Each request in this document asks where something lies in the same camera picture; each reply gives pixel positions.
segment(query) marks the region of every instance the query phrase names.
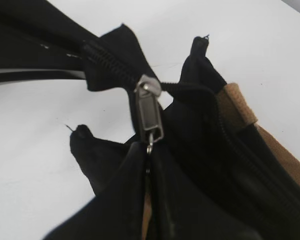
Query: zipper tab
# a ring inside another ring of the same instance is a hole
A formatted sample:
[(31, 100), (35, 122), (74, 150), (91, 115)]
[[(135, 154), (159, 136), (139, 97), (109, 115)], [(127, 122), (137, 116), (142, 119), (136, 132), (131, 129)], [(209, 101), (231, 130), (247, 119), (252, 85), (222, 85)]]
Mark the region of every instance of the zipper tab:
[(140, 128), (140, 138), (151, 146), (164, 137), (158, 97), (162, 89), (160, 82), (147, 75), (142, 75), (134, 90), (136, 109)]

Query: zipper teeth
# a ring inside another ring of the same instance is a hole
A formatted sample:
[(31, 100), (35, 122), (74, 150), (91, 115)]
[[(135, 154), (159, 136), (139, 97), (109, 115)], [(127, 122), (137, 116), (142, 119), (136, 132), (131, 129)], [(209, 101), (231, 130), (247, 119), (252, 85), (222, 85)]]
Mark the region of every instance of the zipper teeth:
[[(172, 83), (172, 82), (165, 82), (162, 83), (162, 89), (164, 91), (179, 91), (179, 90), (184, 90), (184, 87), (195, 87), (198, 88), (198, 86), (193, 86), (189, 83), (186, 84), (182, 84), (183, 86), (180, 86), (178, 83)], [(218, 104), (216, 102), (215, 103), (215, 108), (218, 109)], [(261, 181), (270, 189), (271, 192), (276, 193), (277, 195), (279, 195), (278, 200), (280, 201), (280, 203), (283, 205), (283, 207), (286, 209), (286, 211), (290, 214), (293, 215), (293, 217), (296, 219), (297, 222), (300, 223), (300, 211), (298, 209), (296, 209), (294, 207), (293, 204), (291, 204), (290, 200), (287, 199), (287, 197), (282, 193), (282, 192), (278, 192), (278, 188), (269, 180), (268, 177), (266, 177), (256, 166), (254, 163), (252, 163), (230, 140), (228, 134), (225, 131), (223, 122), (222, 122), (222, 118), (221, 115), (219, 114), (219, 111), (216, 111), (216, 118), (217, 118), (217, 123), (218, 123), (218, 128), (221, 132), (221, 134), (223, 135), (223, 137), (225, 138), (228, 146), (230, 147), (230, 149), (233, 150), (233, 152), (239, 156), (242, 160), (244, 160), (244, 162), (246, 163), (246, 165), (261, 179)]]
[(128, 85), (135, 84), (135, 74), (118, 59), (99, 45), (84, 46), (88, 58), (95, 64), (99, 63), (102, 67), (114, 74), (118, 79), (125, 81)]

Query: tan strap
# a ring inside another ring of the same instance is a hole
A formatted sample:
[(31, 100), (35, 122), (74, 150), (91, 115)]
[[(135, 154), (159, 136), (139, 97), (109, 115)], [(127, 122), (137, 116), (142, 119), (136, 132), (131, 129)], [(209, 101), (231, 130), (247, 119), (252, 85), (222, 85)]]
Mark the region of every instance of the tan strap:
[(239, 86), (236, 83), (226, 85), (216, 98), (220, 113), (230, 130), (237, 133), (247, 126), (254, 124), (275, 158), (300, 186), (300, 162), (270, 133), (256, 124), (258, 119), (248, 107)]
[(261, 126), (256, 125), (256, 128), (276, 159), (300, 186), (300, 162)]
[(258, 121), (254, 112), (247, 105), (238, 84), (227, 84), (216, 98), (222, 117), (234, 132), (239, 132)]

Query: zipper ring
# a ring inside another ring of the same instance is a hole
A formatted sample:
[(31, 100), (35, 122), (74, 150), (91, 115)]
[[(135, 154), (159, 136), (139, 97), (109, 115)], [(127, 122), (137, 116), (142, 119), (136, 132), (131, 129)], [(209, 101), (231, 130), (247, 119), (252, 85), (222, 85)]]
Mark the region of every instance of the zipper ring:
[(146, 147), (146, 153), (150, 155), (152, 153), (152, 150), (154, 148), (154, 134), (150, 132), (149, 134), (149, 144)]

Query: black fabric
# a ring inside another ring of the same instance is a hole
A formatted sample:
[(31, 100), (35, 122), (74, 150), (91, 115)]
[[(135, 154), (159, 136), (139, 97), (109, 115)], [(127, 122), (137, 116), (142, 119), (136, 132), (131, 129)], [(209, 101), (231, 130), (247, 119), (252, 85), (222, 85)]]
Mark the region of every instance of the black fabric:
[(95, 138), (86, 125), (79, 125), (70, 136), (71, 153), (98, 195), (114, 177), (130, 146)]
[(44, 239), (140, 240), (145, 195), (145, 154), (145, 146), (132, 144), (109, 186)]
[[(169, 90), (169, 85), (164, 84), (174, 97), (172, 105), (161, 113), (165, 141), (174, 159), (203, 193), (257, 229), (264, 239), (300, 240), (300, 222), (291, 221), (294, 213), (279, 201), (281, 193), (289, 190), (273, 178), (258, 154), (222, 124), (214, 93), (226, 82), (204, 56), (208, 39), (196, 38), (193, 44), (187, 59), (188, 64), (192, 61), (190, 70), (184, 66), (181, 76), (188, 90), (180, 86)], [(201, 51), (195, 54), (194, 49)], [(256, 176), (254, 169), (262, 170), (271, 181)], [(296, 199), (290, 200), (300, 207)]]
[(200, 192), (175, 163), (167, 145), (155, 146), (150, 165), (152, 202), (160, 239), (262, 239)]

